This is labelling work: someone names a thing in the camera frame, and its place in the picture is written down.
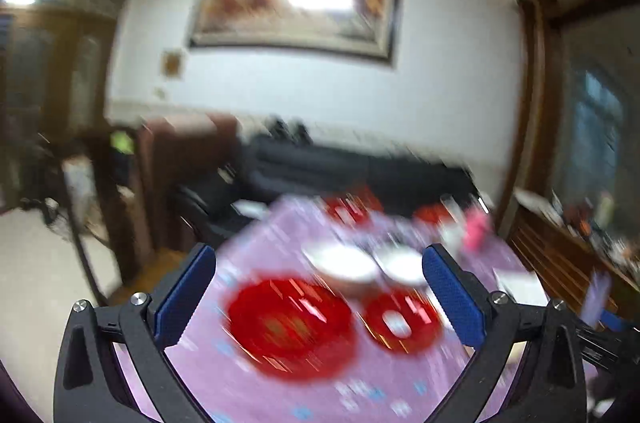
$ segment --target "picture frame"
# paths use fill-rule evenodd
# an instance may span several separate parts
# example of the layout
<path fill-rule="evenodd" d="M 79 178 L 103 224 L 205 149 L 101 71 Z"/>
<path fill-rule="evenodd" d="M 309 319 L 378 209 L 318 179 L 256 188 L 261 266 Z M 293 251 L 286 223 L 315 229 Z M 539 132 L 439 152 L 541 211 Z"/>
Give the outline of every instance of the picture frame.
<path fill-rule="evenodd" d="M 316 50 L 391 63 L 399 0 L 198 0 L 191 48 Z"/>

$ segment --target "table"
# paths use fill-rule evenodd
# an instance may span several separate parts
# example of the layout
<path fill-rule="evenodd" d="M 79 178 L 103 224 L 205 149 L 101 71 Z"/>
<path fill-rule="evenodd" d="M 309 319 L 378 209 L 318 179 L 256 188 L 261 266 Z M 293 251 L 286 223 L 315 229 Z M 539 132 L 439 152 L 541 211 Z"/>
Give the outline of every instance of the table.
<path fill-rule="evenodd" d="M 223 306 L 241 282 L 261 275 L 310 274 L 300 252 L 306 243 L 336 236 L 357 242 L 391 230 L 402 233 L 405 242 L 415 247 L 426 247 L 433 239 L 433 228 L 424 223 L 378 213 L 365 228 L 338 226 L 312 200 L 286 197 L 274 204 L 267 220 L 252 223 L 218 250 L 214 278 L 178 344 L 165 350 L 177 374 L 214 421 L 421 423 L 429 416 L 468 362 L 453 331 L 445 331 L 419 355 L 399 356 L 374 343 L 364 326 L 356 323 L 357 359 L 333 379 L 299 384 L 258 374 L 222 329 Z M 525 271 L 506 243 L 495 236 L 461 266 L 475 273 L 489 291 L 496 289 L 494 267 Z M 126 348 L 115 345 L 140 410 L 160 421 Z M 480 421 L 500 408 L 516 367 L 505 367 Z"/>
<path fill-rule="evenodd" d="M 506 238 L 523 264 L 540 277 L 547 294 L 565 300 L 576 313 L 590 286 L 594 271 L 609 273 L 611 289 L 607 310 L 633 320 L 640 310 L 640 289 L 588 243 L 551 223 L 543 215 L 518 206 Z"/>

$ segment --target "wooden furniture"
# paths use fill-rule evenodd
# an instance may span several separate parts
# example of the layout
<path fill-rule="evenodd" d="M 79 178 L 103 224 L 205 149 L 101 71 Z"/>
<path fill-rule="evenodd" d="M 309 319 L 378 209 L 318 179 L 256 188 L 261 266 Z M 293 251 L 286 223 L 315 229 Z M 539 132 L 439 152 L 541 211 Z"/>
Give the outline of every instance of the wooden furniture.
<path fill-rule="evenodd" d="M 67 140 L 105 129 L 104 97 L 116 20 L 124 0 L 0 0 L 0 185 L 6 206 L 30 199 L 40 136 Z"/>
<path fill-rule="evenodd" d="M 191 249 L 193 241 L 184 242 L 184 225 L 172 208 L 170 192 L 179 183 L 224 166 L 238 144 L 238 119 L 225 113 L 151 118 L 138 129 L 130 188 L 143 198 L 145 223 L 136 223 L 134 230 L 148 233 L 152 247 L 139 248 L 144 250 L 139 262 L 150 262 L 154 249 L 161 247 Z"/>
<path fill-rule="evenodd" d="M 155 259 L 147 264 L 133 280 L 124 283 L 109 295 L 108 304 L 110 306 L 123 304 L 138 291 L 147 293 L 153 291 L 160 279 L 177 269 L 186 256 L 187 254 L 182 251 L 161 248 L 156 253 Z"/>
<path fill-rule="evenodd" d="M 610 273 L 606 308 L 624 319 L 640 314 L 640 289 L 591 247 L 522 206 L 518 206 L 507 244 L 524 266 L 535 271 L 546 293 L 579 312 L 594 269 Z"/>

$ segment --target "brown sofa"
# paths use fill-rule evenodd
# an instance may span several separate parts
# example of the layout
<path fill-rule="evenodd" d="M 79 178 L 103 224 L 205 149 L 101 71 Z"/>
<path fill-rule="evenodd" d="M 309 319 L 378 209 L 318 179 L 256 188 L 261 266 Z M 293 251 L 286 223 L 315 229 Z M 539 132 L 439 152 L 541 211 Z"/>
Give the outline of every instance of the brown sofa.
<path fill-rule="evenodd" d="M 176 183 L 233 158 L 239 147 L 238 119 L 231 114 L 180 114 L 145 122 L 136 136 L 131 187 L 136 197 L 134 226 L 137 260 L 149 263 L 158 249 L 187 250 L 183 220 L 170 208 L 168 194 Z"/>

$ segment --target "white paper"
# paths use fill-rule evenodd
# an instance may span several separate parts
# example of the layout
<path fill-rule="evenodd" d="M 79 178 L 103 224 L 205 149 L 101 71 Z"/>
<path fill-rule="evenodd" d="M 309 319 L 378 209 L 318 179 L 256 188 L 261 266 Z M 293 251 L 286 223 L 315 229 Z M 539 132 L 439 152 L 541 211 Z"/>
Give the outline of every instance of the white paper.
<path fill-rule="evenodd" d="M 256 201 L 247 201 L 245 199 L 238 199 L 232 205 L 234 210 L 244 217 L 250 217 L 252 219 L 264 219 L 269 215 L 269 207 L 264 203 L 258 203 Z"/>

